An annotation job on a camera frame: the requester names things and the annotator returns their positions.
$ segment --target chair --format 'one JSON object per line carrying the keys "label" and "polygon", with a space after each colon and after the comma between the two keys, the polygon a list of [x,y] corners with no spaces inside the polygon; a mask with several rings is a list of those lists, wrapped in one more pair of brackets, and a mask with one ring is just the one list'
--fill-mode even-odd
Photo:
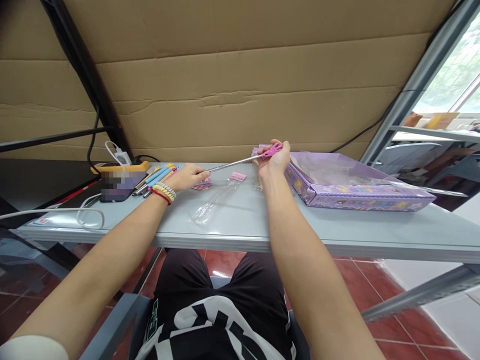
{"label": "chair", "polygon": [[433,142],[388,146],[373,167],[387,175],[395,176],[400,169],[413,169],[421,156],[439,146],[440,144]]}
{"label": "chair", "polygon": [[[214,289],[219,289],[230,282],[229,277],[211,276]],[[108,318],[96,333],[80,360],[107,360],[111,359],[120,343],[123,341],[127,329],[134,319],[128,359],[135,359],[144,343],[145,329],[151,315],[152,299],[132,293],[125,293],[115,305]],[[289,311],[290,332],[296,347],[297,360],[310,360],[310,349],[307,340],[296,321],[293,311]]]}
{"label": "chair", "polygon": [[447,166],[436,176],[432,177],[425,186],[431,188],[444,177],[449,175],[480,183],[480,155],[474,154],[465,156],[458,163]]}

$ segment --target red string bracelet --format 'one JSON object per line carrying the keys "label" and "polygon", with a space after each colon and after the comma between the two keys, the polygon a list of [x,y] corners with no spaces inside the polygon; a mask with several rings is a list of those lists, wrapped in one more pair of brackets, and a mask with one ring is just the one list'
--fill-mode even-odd
{"label": "red string bracelet", "polygon": [[155,190],[155,189],[150,189],[150,191],[151,191],[152,193],[155,193],[155,194],[157,194],[158,196],[161,196],[162,198],[164,198],[164,199],[166,200],[166,202],[168,203],[168,205],[172,205],[172,203],[170,202],[170,199],[167,198],[165,195],[163,195],[161,192],[158,192],[158,191]]}

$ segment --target forearm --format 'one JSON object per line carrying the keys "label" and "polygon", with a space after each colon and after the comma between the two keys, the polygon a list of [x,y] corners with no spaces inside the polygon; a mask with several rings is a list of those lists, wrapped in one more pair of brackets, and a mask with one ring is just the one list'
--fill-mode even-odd
{"label": "forearm", "polygon": [[358,359],[362,349],[361,358],[381,359],[335,262],[300,212],[285,177],[264,187],[270,246],[313,355]]}
{"label": "forearm", "polygon": [[[13,338],[50,337],[74,359],[96,319],[145,256],[166,207],[160,196],[143,201],[91,249]],[[75,331],[65,331],[71,327]]]}

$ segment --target purple box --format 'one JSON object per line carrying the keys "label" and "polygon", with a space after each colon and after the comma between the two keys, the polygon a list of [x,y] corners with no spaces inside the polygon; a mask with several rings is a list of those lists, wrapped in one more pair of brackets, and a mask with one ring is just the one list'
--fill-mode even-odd
{"label": "purple box", "polygon": [[341,162],[347,165],[348,176],[378,179],[380,184],[374,185],[318,185],[293,162],[288,166],[285,175],[297,191],[300,198],[309,207],[344,209],[416,212],[436,199],[429,192],[409,188],[407,184],[372,167],[338,153],[292,152],[293,160],[308,154],[310,159],[330,164]]}

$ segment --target beaded bracelet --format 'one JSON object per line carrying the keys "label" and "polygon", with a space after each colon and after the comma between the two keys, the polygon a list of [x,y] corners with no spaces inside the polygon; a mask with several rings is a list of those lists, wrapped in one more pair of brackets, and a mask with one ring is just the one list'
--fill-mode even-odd
{"label": "beaded bracelet", "polygon": [[164,188],[161,185],[154,185],[152,187],[152,189],[158,190],[158,191],[164,193],[165,195],[167,195],[171,202],[173,202],[175,200],[174,196],[170,193],[170,191],[168,191],[166,188]]}
{"label": "beaded bracelet", "polygon": [[160,197],[164,198],[164,199],[165,199],[165,201],[168,203],[168,205],[172,205],[172,202],[171,202],[171,201],[169,200],[169,198],[168,198],[168,197],[166,197],[166,196],[165,196],[163,193],[161,193],[161,192],[158,192],[158,191],[157,191],[157,190],[155,190],[154,188],[151,188],[151,189],[150,189],[150,191],[151,191],[152,193],[155,193],[155,194],[157,194],[158,196],[160,196]]}
{"label": "beaded bracelet", "polygon": [[175,191],[173,191],[172,188],[171,188],[170,186],[168,186],[167,184],[159,181],[159,182],[157,182],[155,185],[160,185],[160,186],[163,187],[164,189],[167,189],[167,190],[170,192],[170,194],[173,195],[174,198],[177,198],[177,193],[176,193]]}

